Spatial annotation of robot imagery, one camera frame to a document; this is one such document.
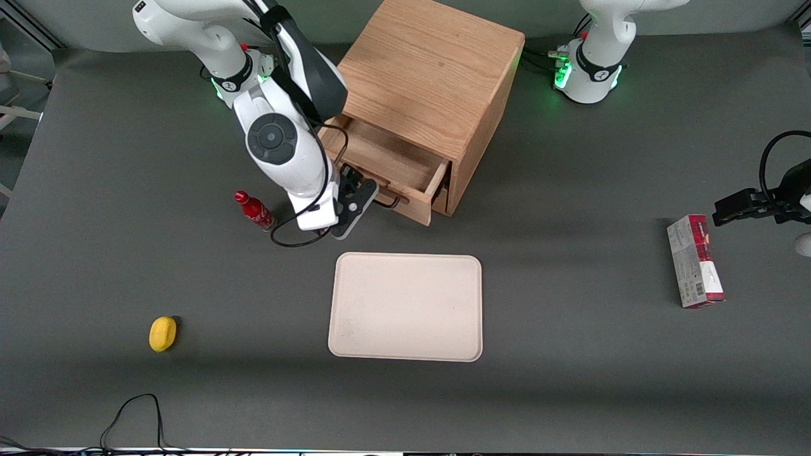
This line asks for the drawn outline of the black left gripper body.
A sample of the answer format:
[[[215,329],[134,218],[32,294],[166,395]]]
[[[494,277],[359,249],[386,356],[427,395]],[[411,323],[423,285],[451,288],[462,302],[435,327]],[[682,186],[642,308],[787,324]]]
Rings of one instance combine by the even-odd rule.
[[[809,197],[810,188],[810,161],[805,160],[784,174],[778,187],[767,187],[767,161],[762,160],[758,168],[758,181],[767,200],[765,202],[765,216],[773,217],[777,224],[786,222],[810,222],[809,207],[803,205],[802,200]]]

